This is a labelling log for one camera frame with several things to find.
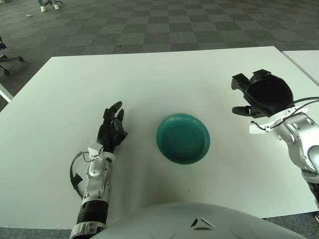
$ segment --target floor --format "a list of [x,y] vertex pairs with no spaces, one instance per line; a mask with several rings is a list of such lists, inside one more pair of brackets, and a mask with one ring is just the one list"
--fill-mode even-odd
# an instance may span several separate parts
[[[0,72],[0,83],[12,95],[52,56],[269,45],[319,50],[318,0],[65,0],[60,10],[48,5],[44,13],[36,0],[5,2],[0,36],[7,49],[0,53],[25,59],[1,64],[11,74]],[[0,110],[6,104],[0,97]],[[319,239],[312,213],[267,220]],[[68,230],[0,229],[0,239],[68,235]]]

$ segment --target white tabletop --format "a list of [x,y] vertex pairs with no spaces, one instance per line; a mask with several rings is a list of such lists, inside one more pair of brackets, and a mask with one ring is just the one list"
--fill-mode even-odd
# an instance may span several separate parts
[[[0,227],[66,229],[81,200],[69,182],[73,156],[96,140],[104,109],[123,101],[128,136],[116,150],[108,223],[149,205],[202,202],[258,217],[316,210],[285,143],[249,134],[233,75],[265,69],[295,99],[318,87],[275,47],[53,57],[0,113]],[[167,160],[160,122],[191,114],[208,128],[208,154],[192,165]],[[319,121],[318,106],[309,114]],[[75,171],[84,177],[81,160]]]
[[319,50],[283,51],[283,54],[319,86]]

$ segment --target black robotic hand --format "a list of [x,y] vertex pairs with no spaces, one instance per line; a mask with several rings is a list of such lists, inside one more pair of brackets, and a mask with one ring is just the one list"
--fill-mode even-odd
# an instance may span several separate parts
[[250,104],[246,107],[234,107],[234,114],[253,118],[271,117],[288,106],[293,106],[293,93],[283,79],[263,69],[253,74],[250,80],[243,74],[233,76],[231,88],[241,90],[244,99]]
[[104,111],[104,121],[99,129],[97,143],[103,145],[103,151],[105,152],[113,153],[115,147],[120,145],[128,134],[122,126],[124,110],[121,109],[115,116],[121,106],[122,102],[119,101]]

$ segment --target black cable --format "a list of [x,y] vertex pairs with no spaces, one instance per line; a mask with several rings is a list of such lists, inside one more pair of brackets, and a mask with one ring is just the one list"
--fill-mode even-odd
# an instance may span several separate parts
[[257,125],[257,127],[258,127],[259,129],[266,131],[266,129],[265,129],[265,128],[261,128],[261,127],[260,127],[260,125],[259,125],[259,124],[257,124],[256,122],[251,121],[251,123],[254,123],[255,125]]
[[312,103],[315,103],[315,102],[319,102],[319,100],[311,101],[311,102],[309,102],[309,103],[307,103],[307,104],[302,105],[301,107],[295,109],[295,111],[292,112],[289,116],[283,118],[283,120],[282,120],[281,122],[279,122],[278,124],[276,124],[276,125],[274,125],[274,126],[272,126],[272,127],[270,127],[270,128],[275,128],[275,127],[281,125],[281,124],[282,124],[283,122],[285,122],[287,119],[291,118],[292,116],[297,115],[296,112],[297,112],[298,110],[304,108],[304,107],[307,106],[307,105],[310,105],[310,104],[312,104]]
[[302,98],[302,99],[296,100],[294,102],[291,102],[289,105],[287,105],[287,109],[290,108],[291,106],[293,106],[296,103],[299,103],[299,102],[302,102],[302,101],[311,101],[311,100],[319,100],[319,97],[318,96],[316,96],[316,97],[307,97],[307,98]]
[[77,158],[79,158],[81,155],[83,155],[83,159],[85,162],[91,162],[91,161],[87,161],[84,157],[85,153],[89,153],[89,152],[79,152],[74,159],[72,160],[71,166],[70,166],[70,181],[71,184],[73,186],[73,189],[77,192],[77,194],[83,198],[83,195],[80,193],[78,184],[82,181],[82,178],[80,177],[80,175],[78,175],[77,173],[75,174],[75,176],[73,176],[73,164],[76,161]]
[[[305,106],[310,105],[310,104],[315,103],[315,102],[319,102],[319,97],[309,97],[309,98],[304,98],[304,99],[297,100],[297,101],[295,101],[295,103],[301,102],[301,101],[308,101],[308,100],[311,100],[312,98],[318,99],[318,100],[316,100],[316,101],[311,101],[311,102],[309,102],[309,103],[307,103],[307,104],[304,104],[304,105],[302,105],[301,107],[295,109],[294,112],[292,112],[289,116],[283,118],[282,121],[280,121],[278,124],[276,124],[276,125],[274,125],[274,126],[272,126],[272,127],[270,127],[270,128],[275,128],[275,127],[281,125],[281,124],[282,124],[283,122],[285,122],[287,119],[291,118],[292,116],[297,115],[296,112],[297,112],[298,110],[304,108]],[[257,124],[256,122],[251,121],[251,123],[254,123],[259,129],[261,129],[261,130],[263,130],[263,131],[266,131],[265,128],[262,128],[262,127],[261,127],[259,124]]]

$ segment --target person's leg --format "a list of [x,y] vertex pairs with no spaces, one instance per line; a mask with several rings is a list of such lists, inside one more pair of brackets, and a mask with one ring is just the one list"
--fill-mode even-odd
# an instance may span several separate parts
[[52,2],[53,2],[53,6],[54,6],[54,8],[55,8],[56,10],[60,9],[60,8],[59,8],[59,5],[56,3],[56,0],[52,0]]
[[41,12],[45,12],[46,9],[45,9],[45,6],[43,6],[43,2],[42,0],[38,0],[39,4],[40,4],[40,7],[41,7]]

